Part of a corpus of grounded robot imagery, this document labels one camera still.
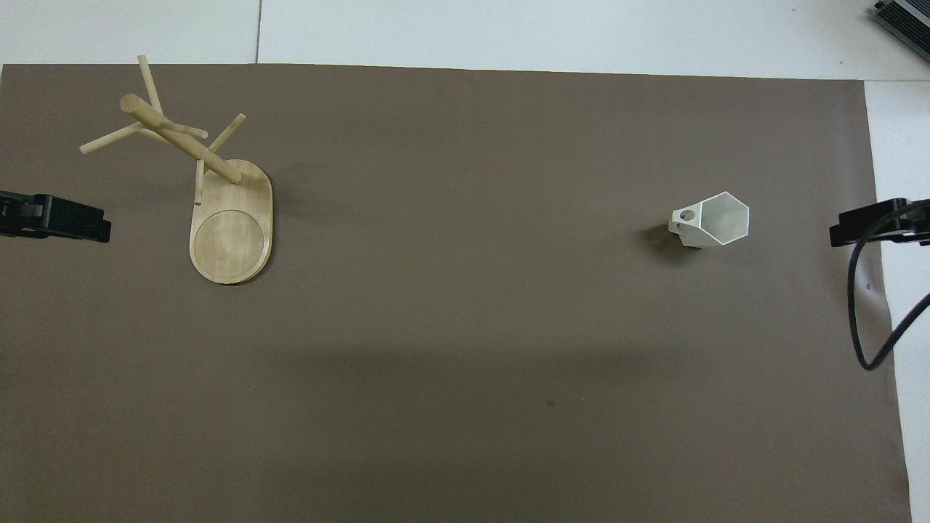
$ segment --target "white plastic cup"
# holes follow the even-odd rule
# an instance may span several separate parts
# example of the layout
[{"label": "white plastic cup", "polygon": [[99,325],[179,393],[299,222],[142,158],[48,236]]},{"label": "white plastic cup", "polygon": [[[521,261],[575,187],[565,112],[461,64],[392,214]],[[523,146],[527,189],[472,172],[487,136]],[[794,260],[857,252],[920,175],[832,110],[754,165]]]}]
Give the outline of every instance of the white plastic cup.
[{"label": "white plastic cup", "polygon": [[750,233],[750,208],[723,191],[671,212],[669,231],[686,247],[721,247]]}]

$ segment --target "wooden peg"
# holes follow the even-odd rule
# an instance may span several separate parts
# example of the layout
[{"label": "wooden peg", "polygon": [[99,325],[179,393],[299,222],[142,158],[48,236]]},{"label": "wooden peg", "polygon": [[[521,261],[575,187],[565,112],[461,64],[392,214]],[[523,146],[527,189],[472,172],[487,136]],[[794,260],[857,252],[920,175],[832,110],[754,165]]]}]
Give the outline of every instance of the wooden peg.
[{"label": "wooden peg", "polygon": [[136,122],[135,124],[130,124],[126,127],[115,130],[114,132],[106,136],[101,136],[97,138],[96,140],[89,141],[85,143],[84,145],[81,145],[80,147],[78,147],[78,149],[81,151],[81,154],[92,153],[94,151],[97,151],[100,147],[103,147],[104,145],[109,145],[113,143],[114,141],[121,140],[129,135],[135,134],[143,130],[144,128],[145,126],[143,124]]},{"label": "wooden peg", "polygon": [[204,195],[204,160],[197,160],[197,173],[193,183],[193,204],[199,206]]},{"label": "wooden peg", "polygon": [[215,152],[219,149],[219,147],[220,147],[227,139],[229,139],[230,135],[233,134],[233,131],[235,131],[236,128],[239,127],[239,126],[241,126],[242,123],[245,122],[245,121],[246,121],[246,116],[245,116],[244,114],[242,114],[242,113],[239,113],[239,115],[236,116],[236,117],[232,120],[232,122],[231,122],[228,126],[226,126],[225,129],[223,129],[223,132],[221,132],[221,133],[219,134],[219,136],[217,136],[217,138],[216,138],[215,140],[213,140],[213,143],[211,143],[210,146],[207,147],[207,149],[209,149],[211,153],[215,153]]},{"label": "wooden peg", "polygon": [[174,122],[169,122],[169,121],[162,122],[162,128],[177,131],[177,132],[182,132],[186,135],[190,135],[195,138],[206,139],[206,137],[209,136],[206,134],[206,131],[204,131],[203,129],[198,129],[197,127],[191,127],[191,126],[183,126],[181,124],[176,124]]},{"label": "wooden peg", "polygon": [[168,145],[171,145],[171,142],[170,142],[170,141],[165,140],[164,138],[162,138],[162,137],[158,136],[157,134],[155,134],[154,131],[150,131],[149,129],[143,129],[143,130],[139,131],[139,134],[140,134],[141,136],[144,136],[145,138],[151,138],[152,140],[160,141],[160,142],[162,142],[162,143],[167,143]]},{"label": "wooden peg", "polygon": [[124,113],[131,114],[133,118],[139,120],[145,127],[154,131],[165,140],[170,141],[193,159],[204,160],[204,164],[208,168],[211,168],[229,183],[236,184],[242,179],[242,174],[239,171],[227,164],[216,154],[210,152],[203,143],[186,134],[161,127],[162,123],[170,120],[155,111],[151,105],[137,95],[125,95],[120,100],[119,106]]},{"label": "wooden peg", "polygon": [[145,59],[145,55],[139,55],[139,67],[142,70],[142,81],[145,82],[145,90],[149,92],[149,101],[152,103],[152,107],[155,108],[155,111],[158,111],[159,114],[164,114],[162,111],[162,102],[158,100],[158,91],[155,90],[155,81],[152,79],[152,71],[149,69],[149,61]]}]

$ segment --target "wooden mug holder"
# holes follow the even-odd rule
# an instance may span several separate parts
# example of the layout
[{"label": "wooden mug holder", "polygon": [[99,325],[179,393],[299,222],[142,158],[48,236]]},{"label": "wooden mug holder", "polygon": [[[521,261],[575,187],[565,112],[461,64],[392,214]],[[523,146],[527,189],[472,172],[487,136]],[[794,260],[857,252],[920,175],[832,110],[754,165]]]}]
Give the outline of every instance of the wooden mug holder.
[{"label": "wooden mug holder", "polygon": [[139,56],[142,79],[151,105],[127,94],[120,109],[137,121],[78,149],[87,154],[104,145],[139,133],[174,145],[196,160],[193,217],[189,251],[197,271],[225,285],[246,282],[257,275],[272,253],[272,184],[268,175],[245,160],[223,160],[216,151],[246,119],[239,114],[208,147],[197,140],[206,131],[165,117],[152,72]]}]

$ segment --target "white table surface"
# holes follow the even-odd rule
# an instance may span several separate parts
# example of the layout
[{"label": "white table surface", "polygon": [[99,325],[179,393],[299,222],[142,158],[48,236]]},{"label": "white table surface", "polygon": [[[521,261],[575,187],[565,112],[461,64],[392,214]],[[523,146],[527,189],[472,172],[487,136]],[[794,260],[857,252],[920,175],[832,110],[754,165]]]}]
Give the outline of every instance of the white table surface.
[{"label": "white table surface", "polygon": [[[144,53],[152,63],[861,79],[878,198],[927,198],[930,64],[870,21],[869,8],[850,0],[0,0],[0,64],[134,63]],[[883,246],[883,262],[897,322],[930,291],[930,248]],[[930,523],[928,340],[924,317],[895,356],[917,523]]]}]

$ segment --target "brown paper sheet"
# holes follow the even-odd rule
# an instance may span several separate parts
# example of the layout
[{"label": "brown paper sheet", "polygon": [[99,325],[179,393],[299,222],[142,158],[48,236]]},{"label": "brown paper sheet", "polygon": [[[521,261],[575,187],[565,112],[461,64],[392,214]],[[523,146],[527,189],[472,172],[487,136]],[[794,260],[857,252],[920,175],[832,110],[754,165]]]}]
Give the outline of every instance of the brown paper sheet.
[{"label": "brown paper sheet", "polygon": [[[113,221],[0,238],[9,521],[910,520],[893,363],[858,367],[827,235],[875,198],[860,82],[153,72],[175,121],[248,116],[221,151],[272,180],[272,259],[206,281],[194,162],[78,153],[138,67],[5,66],[0,188]],[[747,238],[664,230],[723,190]]]}]

